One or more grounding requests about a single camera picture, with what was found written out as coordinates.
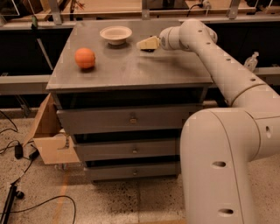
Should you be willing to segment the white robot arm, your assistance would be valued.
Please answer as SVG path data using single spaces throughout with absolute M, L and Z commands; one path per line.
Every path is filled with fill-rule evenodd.
M 257 224 L 248 163 L 280 150 L 280 95 L 216 42 L 190 18 L 136 46 L 196 53 L 227 102 L 191 115 L 181 132 L 187 224 Z

